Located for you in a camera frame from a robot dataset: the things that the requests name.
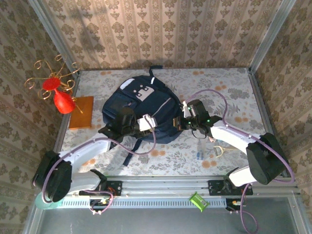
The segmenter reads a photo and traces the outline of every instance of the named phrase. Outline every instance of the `wooden board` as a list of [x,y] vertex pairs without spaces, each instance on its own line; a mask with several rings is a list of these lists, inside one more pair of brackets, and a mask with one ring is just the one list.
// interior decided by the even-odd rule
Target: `wooden board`
[[91,128],[93,96],[77,97],[76,105],[83,111],[83,114],[76,107],[70,117],[69,129]]

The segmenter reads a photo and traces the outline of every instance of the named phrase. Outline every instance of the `green clip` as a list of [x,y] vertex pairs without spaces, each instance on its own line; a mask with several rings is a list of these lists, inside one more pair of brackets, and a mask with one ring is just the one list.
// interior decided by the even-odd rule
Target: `green clip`
[[205,201],[197,192],[195,192],[194,195],[191,196],[190,201],[194,205],[196,205],[201,212],[203,212],[206,207],[210,205],[210,203]]

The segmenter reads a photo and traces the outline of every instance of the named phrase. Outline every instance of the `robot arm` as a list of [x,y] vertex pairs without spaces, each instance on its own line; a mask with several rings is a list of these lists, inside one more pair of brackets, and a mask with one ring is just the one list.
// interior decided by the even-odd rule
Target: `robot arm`
[[235,187],[256,181],[268,184],[285,170],[284,164],[257,141],[259,139],[265,142],[287,161],[274,135],[266,133],[261,136],[233,128],[222,121],[222,118],[209,116],[203,103],[198,99],[189,102],[187,106],[184,104],[183,112],[184,117],[174,120],[177,128],[199,130],[203,135],[222,140],[247,155],[249,165],[235,169],[228,175],[227,179]]
[[144,115],[143,118],[137,120],[133,110],[125,107],[111,124],[100,129],[91,139],[70,151],[46,152],[33,177],[33,184],[42,189],[49,171],[57,161],[60,161],[51,173],[45,189],[45,195],[52,202],[60,201],[73,191],[99,190],[98,188],[102,188],[106,183],[106,177],[96,170],[78,173],[81,165],[117,145],[108,141],[107,138],[121,143],[124,136],[142,137],[150,134],[150,126],[156,127],[156,125],[155,119],[149,115]]

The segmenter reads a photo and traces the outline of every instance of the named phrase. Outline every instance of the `patterned table surface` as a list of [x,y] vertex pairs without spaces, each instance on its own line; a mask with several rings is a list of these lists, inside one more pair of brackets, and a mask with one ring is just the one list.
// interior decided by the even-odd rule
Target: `patterned table surface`
[[[67,130],[62,150],[69,150],[95,135],[104,126],[101,109],[105,101],[123,81],[139,75],[148,75],[148,70],[82,72],[77,97],[94,96],[92,127]],[[219,90],[229,104],[226,120],[230,124],[258,134],[265,132],[247,69],[163,69],[154,70],[154,75],[165,82],[180,100],[204,88]],[[197,97],[211,115],[222,116],[225,105],[220,97],[210,92],[201,93]],[[135,141],[132,137],[125,137],[123,144],[132,149]],[[167,145],[157,144],[149,155],[133,156],[128,167],[122,165],[128,153],[115,147],[86,162],[80,171],[96,168],[107,176],[198,176],[224,175],[235,167],[248,165],[247,156],[239,150],[226,151],[223,156],[216,158],[213,147],[229,145],[222,141],[211,143],[208,139],[200,140],[204,157],[198,159],[198,141],[190,131],[184,131]],[[143,142],[137,152],[147,152],[151,147],[152,143]]]

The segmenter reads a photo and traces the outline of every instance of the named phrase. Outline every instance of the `navy backpack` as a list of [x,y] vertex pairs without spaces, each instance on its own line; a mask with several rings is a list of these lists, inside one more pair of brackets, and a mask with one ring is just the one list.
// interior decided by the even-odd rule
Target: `navy backpack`
[[[139,117],[149,114],[156,119],[157,143],[168,144],[175,140],[182,133],[173,126],[173,119],[182,115],[181,102],[163,82],[154,77],[152,69],[161,68],[159,65],[151,66],[150,76],[132,77],[123,82],[103,106],[104,123],[115,119],[117,113],[127,106]],[[153,142],[153,135],[138,139],[133,151],[139,148],[143,140]],[[132,156],[128,154],[123,165],[128,166]]]

